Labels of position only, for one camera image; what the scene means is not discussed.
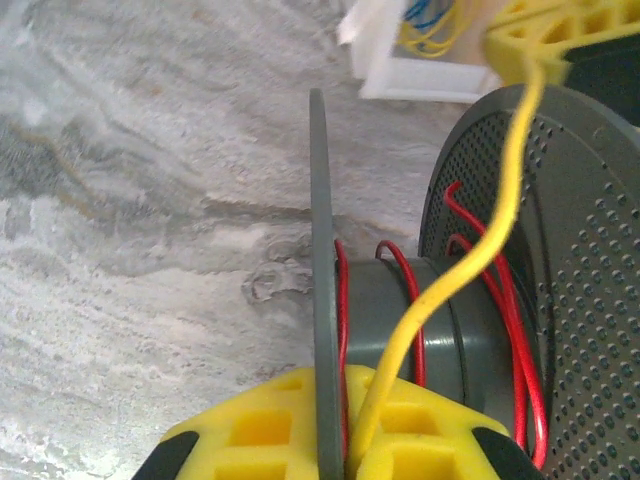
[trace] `perforated gray disc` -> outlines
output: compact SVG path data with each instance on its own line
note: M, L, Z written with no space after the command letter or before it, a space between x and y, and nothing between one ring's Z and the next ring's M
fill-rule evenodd
M473 105L441 152L420 254L444 254L470 229L443 206L456 198L483 222L520 87ZM505 247L537 318L551 438L547 478L640 478L640 135L591 99L548 87L526 151L522 208Z

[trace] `red wire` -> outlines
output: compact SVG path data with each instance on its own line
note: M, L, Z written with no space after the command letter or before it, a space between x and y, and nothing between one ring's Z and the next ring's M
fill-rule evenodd
M454 182L449 186L444 194L444 201L451 210L460 215L465 221L467 221L473 229L479 234L484 235L486 227L475 218L468 210L459 205L453 198L453 194L462 186L458 182ZM517 321L513 323L513 335L514 344L516 345L516 351L520 357L520 364L524 371L525 380L527 383L527 389L529 390L529 396L531 397L531 407L533 410L534 425L536 431L536 445L533 453L533 463L538 468L542 468L547 457L547 446L549 442L549 431L547 425L547 416L545 412L544 394L538 377L538 371L533 363L533 354L531 352L531 346L529 340L524 331L522 319L520 318L520 310L518 307L518 300L515 293L515 286L513 284L513 278L511 277L511 271L509 264L503 254L500 254L495 259L496 267L500 275L502 287L504 289L504 298L507 304L507 308L514 314L514 319Z
M454 233L449 237L447 243L447 255L451 255L454 244L458 244L465 252L468 252L473 248L473 245L469 240L458 233ZM515 441L523 450L527 447L527 385L524 378L524 371L520 364L520 357L517 352L517 346L514 343L513 334L513 316L507 308L502 290L498 286L493 275L488 270L483 271L481 274L484 283L489 289L489 293L493 297L494 302L498 306L500 315L505 321L507 327L507 333L511 343L511 360L513 363L513 396L514 396L514 431Z
M345 458L349 448L349 395L347 392L347 346L349 344L349 262L342 242L335 240L338 257L338 362L342 388L342 450Z
M420 296L420 287L418 287L418 281L416 280L416 276L413 273L413 269L411 268L411 265L409 265L407 258L395 243L389 240L382 240L376 247L376 258L378 260L380 260L380 257L382 256L382 249L384 248L389 249L398 263L398 266L400 266L400 270L402 270L402 274L404 275L409 288L409 299L411 300L411 303L415 302ZM418 331L416 338L413 340L413 355L415 383L420 387L426 387L427 372L424 352L424 330L422 328Z

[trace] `white plastic box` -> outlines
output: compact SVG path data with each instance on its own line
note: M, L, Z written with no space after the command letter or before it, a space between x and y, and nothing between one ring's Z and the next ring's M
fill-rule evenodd
M338 41L349 44L353 76L362 98L473 103L500 86L480 48L489 20L508 0L479 0L478 15L450 52L438 60L397 46L407 0L344 0Z

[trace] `marble surface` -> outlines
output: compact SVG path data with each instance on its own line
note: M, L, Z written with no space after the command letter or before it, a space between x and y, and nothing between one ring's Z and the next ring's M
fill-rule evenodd
M415 251L461 108L359 100L331 3L0 2L1 479L128 479L311 364L309 88L349 253Z

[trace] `yellow cable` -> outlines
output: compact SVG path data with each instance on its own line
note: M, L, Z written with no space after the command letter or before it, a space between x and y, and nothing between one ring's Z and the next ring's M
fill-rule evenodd
M420 32L409 22L403 22L398 43L414 55L424 58L437 58L446 54L460 35L469 28L478 11L479 0L469 0L469 5L463 3L463 0L454 0L451 8L426 33ZM449 37L442 42L431 40L449 22L453 23Z
M477 277L500 252L518 216L526 139L544 92L545 75L533 59L526 59L529 82L513 115L502 155L498 197L493 219L475 248L439 277L409 307L394 330L382 354L378 369L358 414L351 444L347 472L350 480L371 445L380 414L400 365L418 330L442 304Z

